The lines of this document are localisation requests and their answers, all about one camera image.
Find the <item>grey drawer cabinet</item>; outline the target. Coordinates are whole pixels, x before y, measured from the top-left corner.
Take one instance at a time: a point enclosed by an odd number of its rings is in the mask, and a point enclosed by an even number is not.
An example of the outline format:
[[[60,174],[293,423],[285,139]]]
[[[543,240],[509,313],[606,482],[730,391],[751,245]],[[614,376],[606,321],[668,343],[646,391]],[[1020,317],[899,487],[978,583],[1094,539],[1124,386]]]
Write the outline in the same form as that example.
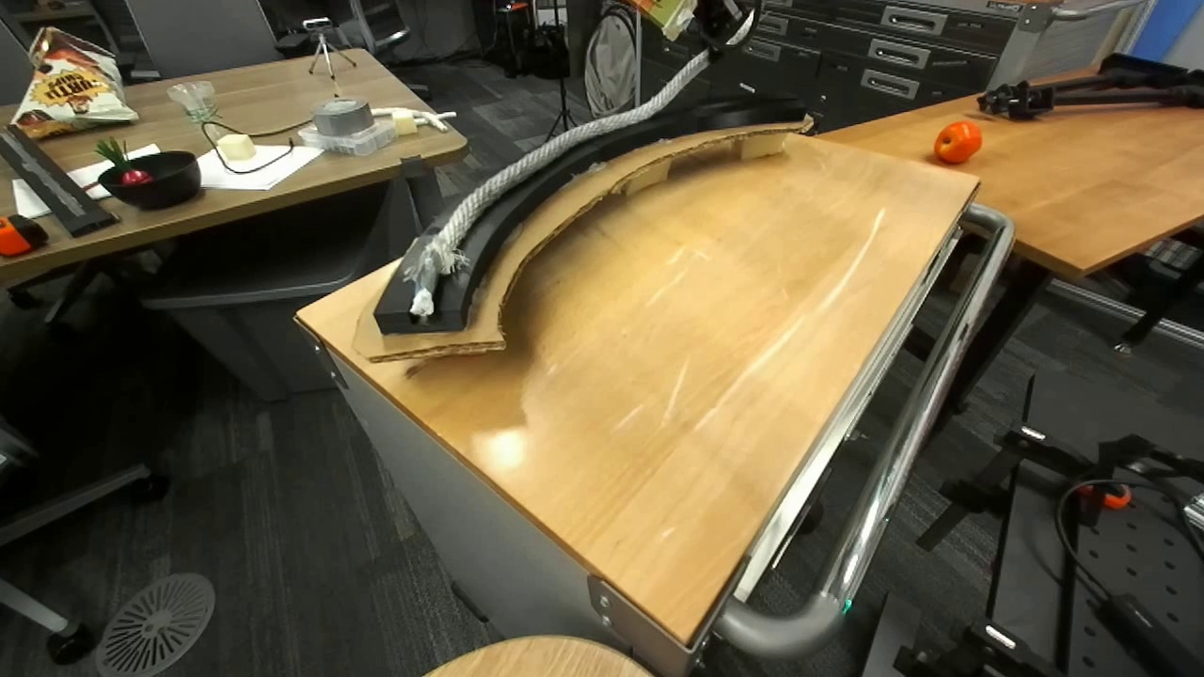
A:
[[[1145,0],[762,0],[730,62],[749,95],[803,99],[823,127],[1092,72]]]

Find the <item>orange round fruit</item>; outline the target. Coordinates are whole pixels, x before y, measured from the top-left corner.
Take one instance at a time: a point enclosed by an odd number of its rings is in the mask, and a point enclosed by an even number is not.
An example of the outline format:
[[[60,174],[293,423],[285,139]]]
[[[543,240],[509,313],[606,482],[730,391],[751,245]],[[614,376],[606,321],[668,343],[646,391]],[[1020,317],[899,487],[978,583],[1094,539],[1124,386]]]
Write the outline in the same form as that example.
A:
[[[981,149],[981,127],[976,120],[953,120],[932,139],[932,156],[942,164],[962,164]]]

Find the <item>grey tape roll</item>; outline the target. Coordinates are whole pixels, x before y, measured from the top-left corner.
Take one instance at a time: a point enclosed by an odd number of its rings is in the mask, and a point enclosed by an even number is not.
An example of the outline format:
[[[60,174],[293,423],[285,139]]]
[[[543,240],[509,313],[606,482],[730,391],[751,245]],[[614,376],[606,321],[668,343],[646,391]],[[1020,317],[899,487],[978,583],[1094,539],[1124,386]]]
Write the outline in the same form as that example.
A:
[[[354,99],[330,99],[330,100],[313,107],[313,122],[316,122],[320,135],[354,135],[354,132],[366,132],[371,122],[371,107],[366,100],[354,100]]]

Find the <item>curved cardboard base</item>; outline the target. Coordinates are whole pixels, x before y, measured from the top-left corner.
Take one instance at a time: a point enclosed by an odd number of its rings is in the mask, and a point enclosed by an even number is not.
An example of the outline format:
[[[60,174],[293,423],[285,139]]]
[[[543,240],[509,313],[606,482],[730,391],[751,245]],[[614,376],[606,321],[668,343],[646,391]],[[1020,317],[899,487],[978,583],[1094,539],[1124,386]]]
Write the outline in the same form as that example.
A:
[[[484,272],[474,297],[474,317],[461,329],[382,334],[369,313],[357,328],[357,346],[371,359],[428,359],[446,354],[503,349],[503,304],[510,297],[510,285],[524,277],[524,265],[535,263],[561,234],[567,234],[592,210],[599,210],[608,200],[627,200],[636,191],[665,185],[680,164],[771,156],[781,149],[791,135],[803,135],[808,127],[811,120],[804,127],[760,122],[696,132],[601,163],[584,175],[567,180],[561,191],[553,191],[543,208],[528,213],[528,220],[510,234],[509,247]]]

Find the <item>small white tripod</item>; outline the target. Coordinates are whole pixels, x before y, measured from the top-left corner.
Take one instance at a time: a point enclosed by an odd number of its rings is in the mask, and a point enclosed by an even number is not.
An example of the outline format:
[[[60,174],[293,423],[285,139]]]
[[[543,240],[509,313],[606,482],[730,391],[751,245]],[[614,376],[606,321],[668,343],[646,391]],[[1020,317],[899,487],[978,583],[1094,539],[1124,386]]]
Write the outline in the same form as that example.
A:
[[[354,72],[357,61],[337,50],[335,22],[327,16],[310,16],[300,22],[303,37],[313,41],[310,72],[324,76],[327,81],[337,81],[344,72]]]

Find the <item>black bowl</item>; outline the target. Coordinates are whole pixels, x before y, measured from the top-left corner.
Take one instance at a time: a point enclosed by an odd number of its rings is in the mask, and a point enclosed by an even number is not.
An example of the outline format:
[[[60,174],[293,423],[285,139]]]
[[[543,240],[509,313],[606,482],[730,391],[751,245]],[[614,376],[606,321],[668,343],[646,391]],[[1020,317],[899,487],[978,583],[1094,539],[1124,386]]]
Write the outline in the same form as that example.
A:
[[[163,149],[107,170],[98,185],[127,208],[163,210],[199,195],[199,164],[189,149]]]

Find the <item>chip snack bag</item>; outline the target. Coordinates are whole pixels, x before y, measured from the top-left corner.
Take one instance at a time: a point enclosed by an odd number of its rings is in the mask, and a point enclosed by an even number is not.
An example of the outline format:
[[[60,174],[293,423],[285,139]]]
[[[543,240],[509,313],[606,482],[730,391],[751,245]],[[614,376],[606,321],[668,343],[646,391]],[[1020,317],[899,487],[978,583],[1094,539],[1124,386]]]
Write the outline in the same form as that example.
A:
[[[29,81],[12,122],[35,139],[63,135],[92,122],[133,122],[118,55],[70,30],[43,26],[25,50]]]

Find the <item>round wooden stool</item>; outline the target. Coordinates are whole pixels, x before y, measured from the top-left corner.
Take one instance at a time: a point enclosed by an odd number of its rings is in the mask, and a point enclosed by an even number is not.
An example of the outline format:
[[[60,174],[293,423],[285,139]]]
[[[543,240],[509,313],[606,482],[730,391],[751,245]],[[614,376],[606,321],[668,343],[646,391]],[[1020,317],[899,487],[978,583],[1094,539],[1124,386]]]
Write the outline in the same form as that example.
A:
[[[439,663],[428,677],[652,677],[652,668],[596,640],[518,634]]]

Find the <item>black flat bar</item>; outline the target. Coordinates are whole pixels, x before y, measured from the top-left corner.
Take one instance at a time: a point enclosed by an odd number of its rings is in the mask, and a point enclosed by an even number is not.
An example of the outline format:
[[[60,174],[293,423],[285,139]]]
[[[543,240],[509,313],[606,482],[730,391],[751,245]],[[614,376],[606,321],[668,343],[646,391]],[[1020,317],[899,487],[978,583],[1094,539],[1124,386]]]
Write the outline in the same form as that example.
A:
[[[2,127],[0,156],[35,189],[70,237],[114,224],[114,213],[98,208],[25,132]]]

